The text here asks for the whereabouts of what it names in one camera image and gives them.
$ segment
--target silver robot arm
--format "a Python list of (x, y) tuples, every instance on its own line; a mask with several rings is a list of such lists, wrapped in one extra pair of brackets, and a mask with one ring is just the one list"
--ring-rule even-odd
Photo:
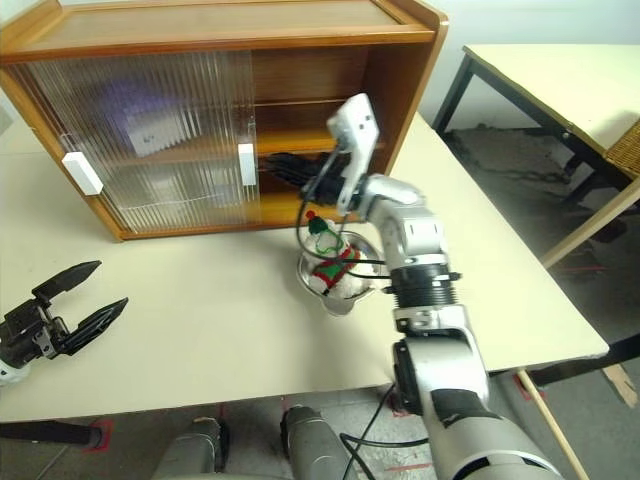
[(391, 277), (396, 328), (396, 382), (407, 410), (421, 415), (440, 480), (559, 479), (557, 469), (514, 423), (487, 408), (486, 371), (463, 305), (456, 303), (441, 223), (411, 185), (364, 177), (378, 129), (364, 94), (328, 122), (344, 152), (338, 208), (354, 211), (380, 233)]

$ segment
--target concrete floor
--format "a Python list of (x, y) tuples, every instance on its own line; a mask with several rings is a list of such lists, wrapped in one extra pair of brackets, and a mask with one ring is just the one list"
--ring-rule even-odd
[[(555, 172), (567, 152), (548, 137), (525, 132), (474, 129), (456, 132), (450, 145), (503, 215), (536, 253), (542, 253), (584, 220), (586, 208), (559, 215), (557, 202), (569, 189), (562, 184), (514, 180), (492, 170)], [(597, 208), (603, 193), (587, 198), (584, 206)], [(590, 276), (556, 278), (567, 295), (592, 325), (609, 341), (640, 328), (640, 218), (625, 220), (627, 233), (610, 244), (590, 242), (589, 255), (605, 270)], [(640, 385), (640, 361), (626, 362), (636, 385)], [(575, 479), (537, 409), (527, 400), (513, 378), (504, 374), (491, 382), (492, 406), (520, 424), (556, 464), (567, 479)], [(55, 465), (38, 477), (43, 467), (60, 452), (55, 445), (0, 441), (0, 478), (14, 479), (146, 479), (152, 474), (171, 439), (198, 416), (224, 418), (231, 428), (228, 471), (291, 477), (279, 438), (279, 422), (286, 408), (306, 404), (317, 408), (336, 431), (361, 433), (373, 413), (381, 389), (326, 394), (272, 397), (224, 405), (140, 412), (110, 417), (114, 431), (109, 449), (85, 453), (70, 448)], [(640, 471), (640, 413), (622, 403), (600, 372), (593, 372), (545, 389), (547, 402), (583, 461), (593, 480), (638, 478)], [(95, 419), (76, 419), (90, 423)], [(419, 418), (397, 416), (385, 408), (370, 438), (408, 440), (425, 435)], [(435, 473), (428, 448), (373, 450), (364, 457), (380, 479), (431, 479)]]

